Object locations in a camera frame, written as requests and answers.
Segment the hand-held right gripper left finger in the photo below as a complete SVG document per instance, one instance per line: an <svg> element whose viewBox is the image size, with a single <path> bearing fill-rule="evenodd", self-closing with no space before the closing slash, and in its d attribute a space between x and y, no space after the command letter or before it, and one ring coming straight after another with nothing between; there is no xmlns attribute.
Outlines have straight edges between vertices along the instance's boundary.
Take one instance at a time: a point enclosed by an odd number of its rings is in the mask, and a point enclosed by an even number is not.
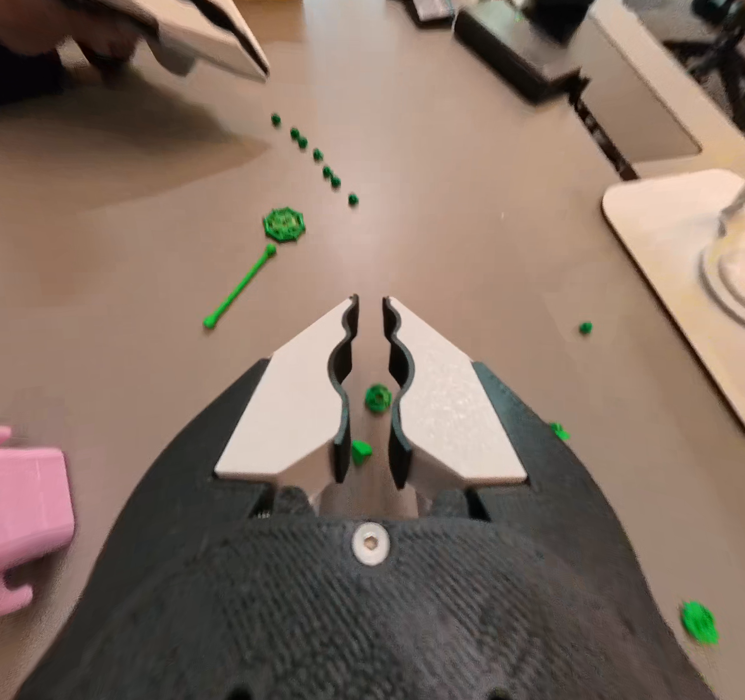
<svg viewBox="0 0 745 700"><path fill-rule="evenodd" d="M350 295L270 357L214 468L221 480L301 489L318 509L351 460L350 403L359 296Z"/></svg>

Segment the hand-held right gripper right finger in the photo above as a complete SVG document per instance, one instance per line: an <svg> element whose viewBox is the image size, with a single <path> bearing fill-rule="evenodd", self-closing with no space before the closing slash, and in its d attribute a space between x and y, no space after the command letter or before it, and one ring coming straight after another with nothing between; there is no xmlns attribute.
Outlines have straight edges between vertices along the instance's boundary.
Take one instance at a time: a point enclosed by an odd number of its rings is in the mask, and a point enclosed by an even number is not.
<svg viewBox="0 0 745 700"><path fill-rule="evenodd" d="M388 465L397 490L432 502L446 490L522 485L525 466L470 356L401 301L381 301L390 405Z"/></svg>

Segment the row of small green studs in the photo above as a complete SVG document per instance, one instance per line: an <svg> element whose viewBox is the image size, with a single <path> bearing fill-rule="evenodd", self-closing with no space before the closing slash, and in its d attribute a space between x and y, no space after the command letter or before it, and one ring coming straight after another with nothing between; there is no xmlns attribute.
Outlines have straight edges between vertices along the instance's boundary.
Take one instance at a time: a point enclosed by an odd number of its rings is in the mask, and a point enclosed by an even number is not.
<svg viewBox="0 0 745 700"><path fill-rule="evenodd" d="M275 129L280 129L283 126L283 118L280 114L273 112L270 114L271 126ZM301 151L303 154L310 155L312 162L319 167L323 181L335 192L341 192L342 181L338 174L335 173L334 169L327 164L326 156L321 148L317 146L311 147L309 138L299 129L297 126L290 126L288 134L291 138L291 142ZM350 208L357 208L360 203L359 194L356 192L348 192L346 194L347 205Z"/></svg>

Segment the person's left forearm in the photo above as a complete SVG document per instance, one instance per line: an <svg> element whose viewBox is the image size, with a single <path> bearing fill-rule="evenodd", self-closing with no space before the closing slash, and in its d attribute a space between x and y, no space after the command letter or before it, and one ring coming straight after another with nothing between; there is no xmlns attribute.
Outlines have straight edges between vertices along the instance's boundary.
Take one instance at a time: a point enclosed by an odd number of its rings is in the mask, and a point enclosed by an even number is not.
<svg viewBox="0 0 745 700"><path fill-rule="evenodd" d="M57 50L15 53L1 45L1 107L62 93L67 72Z"/></svg>

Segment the person's left hand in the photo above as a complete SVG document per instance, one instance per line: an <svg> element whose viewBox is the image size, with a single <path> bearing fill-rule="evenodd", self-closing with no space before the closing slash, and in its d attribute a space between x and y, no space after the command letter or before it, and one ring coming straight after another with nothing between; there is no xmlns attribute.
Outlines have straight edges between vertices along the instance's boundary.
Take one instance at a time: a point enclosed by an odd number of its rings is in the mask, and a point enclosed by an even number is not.
<svg viewBox="0 0 745 700"><path fill-rule="evenodd" d="M65 6L61 0L1 0L1 43L20 55L42 55L73 41L81 49L129 62L140 37L118 17Z"/></svg>

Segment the green stem rod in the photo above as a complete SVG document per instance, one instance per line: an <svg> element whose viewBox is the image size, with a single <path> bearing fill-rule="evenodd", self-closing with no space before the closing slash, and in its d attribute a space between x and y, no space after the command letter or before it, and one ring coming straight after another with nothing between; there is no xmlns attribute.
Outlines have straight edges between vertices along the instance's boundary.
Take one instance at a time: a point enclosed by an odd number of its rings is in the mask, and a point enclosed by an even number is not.
<svg viewBox="0 0 745 700"><path fill-rule="evenodd" d="M248 284L254 279L254 277L261 271L261 269L267 264L267 262L273 258L276 254L276 245L269 243L266 245L261 256L251 266L249 271L244 277L238 282L238 284L232 289L230 294L220 303L220 305L212 311L202 322L202 326L205 330L213 330L223 315L228 311L231 305L235 302L237 297L245 290Z"/></svg>

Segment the green web plate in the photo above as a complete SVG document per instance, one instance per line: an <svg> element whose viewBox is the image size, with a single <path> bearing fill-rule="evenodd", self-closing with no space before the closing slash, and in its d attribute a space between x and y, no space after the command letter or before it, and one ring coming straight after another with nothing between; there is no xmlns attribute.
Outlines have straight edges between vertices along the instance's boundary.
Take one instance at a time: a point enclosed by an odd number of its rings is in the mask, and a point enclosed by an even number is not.
<svg viewBox="0 0 745 700"><path fill-rule="evenodd" d="M303 213L290 207L273 209L262 224L266 237L276 243L297 241L306 232Z"/></svg>

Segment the white book stand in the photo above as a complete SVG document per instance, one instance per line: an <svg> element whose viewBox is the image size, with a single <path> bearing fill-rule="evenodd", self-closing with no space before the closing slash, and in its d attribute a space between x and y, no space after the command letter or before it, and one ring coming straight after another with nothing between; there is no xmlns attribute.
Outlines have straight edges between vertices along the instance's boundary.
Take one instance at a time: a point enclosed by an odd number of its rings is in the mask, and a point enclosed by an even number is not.
<svg viewBox="0 0 745 700"><path fill-rule="evenodd" d="M623 182L601 208L743 422L743 178L710 169Z"/></svg>

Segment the pink brick model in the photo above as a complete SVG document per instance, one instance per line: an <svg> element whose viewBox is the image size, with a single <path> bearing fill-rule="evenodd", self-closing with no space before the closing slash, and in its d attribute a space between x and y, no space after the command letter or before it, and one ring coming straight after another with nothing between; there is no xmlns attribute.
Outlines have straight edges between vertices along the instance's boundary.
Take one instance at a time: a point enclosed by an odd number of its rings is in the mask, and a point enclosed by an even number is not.
<svg viewBox="0 0 745 700"><path fill-rule="evenodd" d="M1 426L1 616L28 607L33 587L10 587L7 575L70 545L75 530L66 457L55 447L8 447Z"/></svg>

